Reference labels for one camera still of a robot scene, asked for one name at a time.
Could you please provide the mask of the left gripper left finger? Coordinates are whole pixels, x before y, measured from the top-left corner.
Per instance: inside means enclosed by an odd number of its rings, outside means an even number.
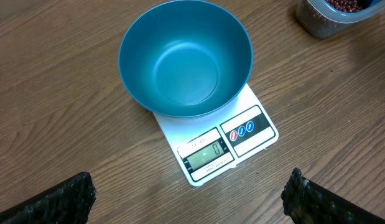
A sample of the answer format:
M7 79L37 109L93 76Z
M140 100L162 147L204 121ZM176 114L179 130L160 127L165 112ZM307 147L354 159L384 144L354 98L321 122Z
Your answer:
M86 224L96 200L88 172L63 182L0 213L1 224Z

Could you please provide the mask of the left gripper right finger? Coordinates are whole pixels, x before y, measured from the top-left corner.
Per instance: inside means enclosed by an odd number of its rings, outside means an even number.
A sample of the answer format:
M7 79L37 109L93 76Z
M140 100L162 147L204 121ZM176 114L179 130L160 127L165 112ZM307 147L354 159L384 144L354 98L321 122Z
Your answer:
M284 214L298 224L385 224L385 219L305 178L295 168L282 193Z

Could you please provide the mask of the blue plastic measuring scoop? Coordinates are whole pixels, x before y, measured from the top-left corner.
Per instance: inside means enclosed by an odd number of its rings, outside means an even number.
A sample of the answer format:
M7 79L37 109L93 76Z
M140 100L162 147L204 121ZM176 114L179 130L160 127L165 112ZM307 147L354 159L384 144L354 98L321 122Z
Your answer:
M370 6L373 6L379 2L381 2L382 0L365 0L365 3L363 4L364 7L370 7Z

